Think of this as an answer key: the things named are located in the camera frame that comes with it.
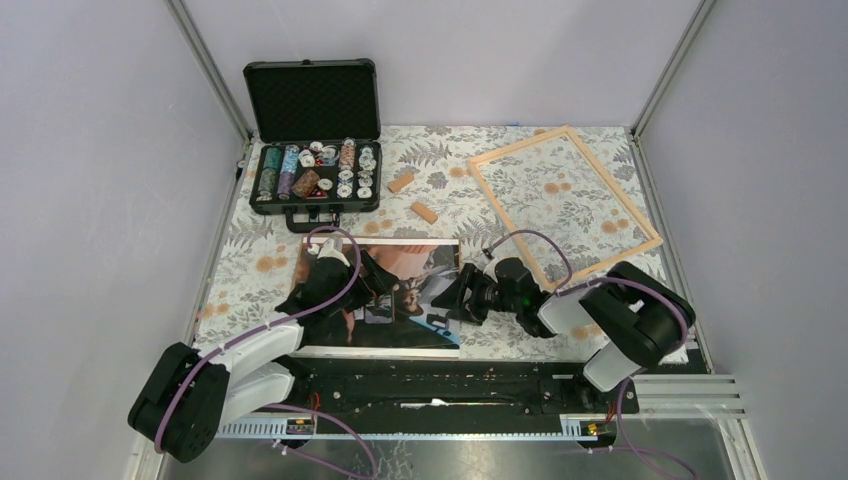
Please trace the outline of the photo print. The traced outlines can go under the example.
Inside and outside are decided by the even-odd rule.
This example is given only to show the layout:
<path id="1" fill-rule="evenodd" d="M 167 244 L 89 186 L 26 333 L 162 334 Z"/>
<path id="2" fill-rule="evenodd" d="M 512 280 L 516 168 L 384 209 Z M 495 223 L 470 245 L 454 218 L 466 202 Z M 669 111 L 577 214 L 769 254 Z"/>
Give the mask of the photo print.
<path id="1" fill-rule="evenodd" d="M 344 241 L 349 267 L 307 252 L 330 237 Z M 360 250 L 399 282 L 391 293 L 358 308 Z M 457 278 L 459 267 L 456 239 L 316 235 L 300 249 L 293 288 L 276 310 L 287 316 L 318 309 L 297 321 L 303 328 L 302 356 L 456 358 L 460 323 L 431 301 Z"/>

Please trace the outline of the wooden block near case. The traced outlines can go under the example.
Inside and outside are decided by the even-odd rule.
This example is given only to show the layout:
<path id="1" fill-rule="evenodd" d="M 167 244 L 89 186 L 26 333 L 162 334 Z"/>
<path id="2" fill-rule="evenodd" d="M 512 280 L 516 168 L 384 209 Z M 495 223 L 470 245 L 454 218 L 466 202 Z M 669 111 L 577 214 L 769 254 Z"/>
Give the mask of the wooden block near case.
<path id="1" fill-rule="evenodd" d="M 391 193 L 399 193 L 405 187 L 407 187 L 410 183 L 412 183 L 414 180 L 415 180 L 414 174 L 407 172 L 407 173 L 404 173 L 404 174 L 398 176 L 397 178 L 395 178 L 391 182 L 389 182 L 387 188 Z"/>

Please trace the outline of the light wooden picture frame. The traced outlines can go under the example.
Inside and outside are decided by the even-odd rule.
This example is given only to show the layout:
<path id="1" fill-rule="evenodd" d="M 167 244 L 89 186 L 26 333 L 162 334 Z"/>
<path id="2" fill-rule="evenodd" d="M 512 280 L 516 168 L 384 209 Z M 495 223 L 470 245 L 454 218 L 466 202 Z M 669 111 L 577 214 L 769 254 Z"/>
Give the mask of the light wooden picture frame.
<path id="1" fill-rule="evenodd" d="M 563 126 L 476 156 L 469 171 L 546 289 L 600 274 L 663 239 L 647 215 L 627 133 Z"/>

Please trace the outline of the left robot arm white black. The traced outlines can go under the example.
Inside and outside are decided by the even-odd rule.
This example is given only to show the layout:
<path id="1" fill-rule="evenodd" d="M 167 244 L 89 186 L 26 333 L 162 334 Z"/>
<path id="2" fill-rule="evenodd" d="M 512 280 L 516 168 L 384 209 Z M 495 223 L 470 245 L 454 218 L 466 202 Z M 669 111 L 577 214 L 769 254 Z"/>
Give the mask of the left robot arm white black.
<path id="1" fill-rule="evenodd" d="M 353 259 L 334 250 L 319 254 L 306 279 L 264 323 L 201 349 L 183 342 L 167 347 L 129 410 L 129 427 L 157 452 L 187 463 L 221 427 L 257 409 L 275 403 L 301 409 L 311 387 L 278 358 L 326 327 L 344 327 L 342 312 L 364 306 L 398 282 L 363 249 Z"/>

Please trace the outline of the wooden block near photo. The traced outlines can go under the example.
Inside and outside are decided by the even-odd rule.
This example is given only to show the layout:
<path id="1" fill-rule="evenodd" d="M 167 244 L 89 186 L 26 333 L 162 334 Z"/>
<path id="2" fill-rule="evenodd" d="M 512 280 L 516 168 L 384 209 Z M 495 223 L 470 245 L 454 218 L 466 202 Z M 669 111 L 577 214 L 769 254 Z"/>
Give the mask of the wooden block near photo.
<path id="1" fill-rule="evenodd" d="M 433 210 L 421 202 L 413 202 L 410 205 L 410 210 L 430 225 L 435 224 L 439 219 L 439 216 Z"/>

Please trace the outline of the floral patterned table mat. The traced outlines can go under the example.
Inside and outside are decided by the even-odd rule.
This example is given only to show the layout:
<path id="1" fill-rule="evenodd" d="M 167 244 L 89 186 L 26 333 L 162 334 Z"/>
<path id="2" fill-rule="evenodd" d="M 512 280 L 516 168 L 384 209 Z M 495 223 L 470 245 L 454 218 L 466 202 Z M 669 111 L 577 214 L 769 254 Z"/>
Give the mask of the floral patterned table mat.
<path id="1" fill-rule="evenodd" d="M 382 178 L 410 172 L 415 180 L 399 193 L 383 192 L 379 208 L 349 214 L 342 227 L 357 235 L 455 238 L 463 261 L 484 262 L 482 249 L 505 245 L 504 227 L 468 169 L 469 160 L 534 134 L 531 127 L 387 126 L 382 131 Z M 243 173 L 215 276 L 198 314 L 195 341 L 217 343 L 270 317 L 292 287 L 301 239 L 282 218 L 255 213 L 249 196 L 260 153 L 253 150 Z M 421 202 L 438 221 L 430 225 L 410 210 Z M 630 261 L 661 282 L 668 279 L 659 248 Z M 482 326 L 460 330 L 464 359 L 504 361 L 587 360 L 605 342 L 596 326 L 580 326 L 544 340 L 529 336 L 509 316 L 494 314 Z"/>

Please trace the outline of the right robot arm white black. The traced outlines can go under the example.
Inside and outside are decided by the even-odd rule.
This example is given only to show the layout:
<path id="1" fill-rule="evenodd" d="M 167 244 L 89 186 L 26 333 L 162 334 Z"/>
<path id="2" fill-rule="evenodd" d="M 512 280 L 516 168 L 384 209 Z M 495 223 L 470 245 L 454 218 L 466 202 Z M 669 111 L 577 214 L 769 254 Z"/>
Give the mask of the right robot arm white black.
<path id="1" fill-rule="evenodd" d="M 562 293 L 543 290 L 515 257 L 494 260 L 484 270 L 466 264 L 431 304 L 465 322 L 509 313 L 536 338 L 599 327 L 608 342 L 584 364 L 573 386 L 575 402 L 589 412 L 607 405 L 626 378 L 684 345 L 696 322 L 686 300 L 628 261 Z"/>

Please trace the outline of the black poker chip case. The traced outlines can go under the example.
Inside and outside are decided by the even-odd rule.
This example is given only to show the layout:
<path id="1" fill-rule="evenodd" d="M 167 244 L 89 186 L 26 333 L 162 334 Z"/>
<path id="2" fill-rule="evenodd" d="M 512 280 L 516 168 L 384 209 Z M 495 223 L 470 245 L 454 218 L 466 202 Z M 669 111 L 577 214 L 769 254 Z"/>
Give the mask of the black poker chip case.
<path id="1" fill-rule="evenodd" d="M 249 204 L 292 233 L 380 204 L 374 61 L 252 62 L 243 76 L 263 144 Z"/>

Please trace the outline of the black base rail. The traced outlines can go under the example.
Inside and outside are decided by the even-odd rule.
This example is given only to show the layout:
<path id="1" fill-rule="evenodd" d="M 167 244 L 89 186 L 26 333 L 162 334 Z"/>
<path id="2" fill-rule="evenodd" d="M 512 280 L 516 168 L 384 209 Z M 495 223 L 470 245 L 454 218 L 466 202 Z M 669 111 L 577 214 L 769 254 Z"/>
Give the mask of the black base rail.
<path id="1" fill-rule="evenodd" d="M 293 358 L 287 401 L 375 431 L 533 428 L 559 414 L 605 419 L 639 410 L 633 387 L 593 387 L 579 363 Z"/>

